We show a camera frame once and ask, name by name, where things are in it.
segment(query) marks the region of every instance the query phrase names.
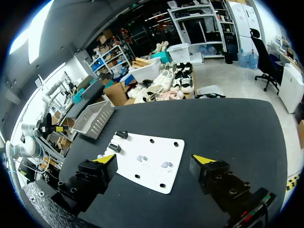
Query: black sneaker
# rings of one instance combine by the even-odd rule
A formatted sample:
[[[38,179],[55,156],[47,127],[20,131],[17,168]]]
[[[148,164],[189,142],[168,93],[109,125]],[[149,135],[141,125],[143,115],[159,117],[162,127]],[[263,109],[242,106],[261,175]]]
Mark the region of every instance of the black sneaker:
[[[175,78],[173,79],[173,83],[172,86],[170,88],[171,91],[180,91],[181,90],[181,78],[182,78],[182,71],[179,70],[177,71],[177,73],[175,74]]]
[[[191,93],[194,90],[192,75],[189,71],[183,72],[180,90],[184,94]]]

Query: desk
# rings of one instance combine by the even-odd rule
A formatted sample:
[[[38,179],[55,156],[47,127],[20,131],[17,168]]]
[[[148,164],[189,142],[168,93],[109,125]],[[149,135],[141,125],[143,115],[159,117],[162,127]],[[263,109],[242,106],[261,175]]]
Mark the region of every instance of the desk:
[[[252,99],[190,99],[114,108],[93,140],[78,134],[60,171],[66,181],[85,159],[103,154],[116,131],[183,139],[185,148],[170,194],[142,187],[115,175],[79,217],[104,228],[224,227],[229,215],[205,196],[190,171],[190,156],[224,160],[251,190],[264,187],[277,195],[270,219],[283,203],[287,158],[279,119],[272,105]]]
[[[279,59],[282,60],[282,58],[285,60],[285,62],[287,63],[291,63],[302,75],[303,75],[303,71],[300,69],[300,67],[298,65],[295,64],[294,60],[292,58],[290,58],[289,56],[287,56],[286,54],[284,54],[283,52],[277,50],[274,47],[271,47],[270,49],[270,53],[276,53],[277,55],[279,55]]]

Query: gray floor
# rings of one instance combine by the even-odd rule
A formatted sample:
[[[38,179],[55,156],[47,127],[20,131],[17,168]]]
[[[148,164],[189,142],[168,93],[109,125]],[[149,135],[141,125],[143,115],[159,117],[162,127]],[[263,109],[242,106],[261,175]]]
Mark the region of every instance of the gray floor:
[[[269,85],[267,92],[264,92],[266,82],[262,79],[254,80],[256,75],[262,74],[260,70],[241,68],[237,62],[228,65],[224,60],[209,59],[204,65],[194,66],[194,71],[197,88],[217,85],[227,97],[269,101],[283,129],[287,153],[287,176],[290,177],[302,169],[304,154],[300,148],[294,115],[287,112],[272,85]]]

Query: teal box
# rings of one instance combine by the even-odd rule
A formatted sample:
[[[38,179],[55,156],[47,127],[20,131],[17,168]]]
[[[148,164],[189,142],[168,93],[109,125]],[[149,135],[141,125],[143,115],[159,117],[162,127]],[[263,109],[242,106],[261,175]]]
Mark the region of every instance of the teal box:
[[[162,51],[160,53],[155,53],[152,55],[152,58],[161,57],[162,63],[169,63],[170,62],[170,55],[167,51]]]

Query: black office chair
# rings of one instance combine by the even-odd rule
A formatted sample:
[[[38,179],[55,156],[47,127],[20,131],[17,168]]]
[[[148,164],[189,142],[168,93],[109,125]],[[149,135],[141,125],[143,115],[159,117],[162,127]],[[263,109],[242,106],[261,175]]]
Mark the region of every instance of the black office chair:
[[[267,87],[269,82],[271,82],[274,87],[278,90],[277,94],[279,94],[279,89],[277,87],[278,82],[280,83],[280,75],[281,72],[275,69],[275,67],[272,65],[270,57],[268,55],[268,52],[266,50],[266,47],[262,40],[258,39],[260,37],[260,33],[256,30],[251,28],[250,29],[251,39],[254,42],[257,52],[259,54],[258,57],[258,68],[264,73],[261,76],[256,76],[255,80],[257,78],[263,78],[267,80],[267,85],[264,88],[264,91],[267,91]]]

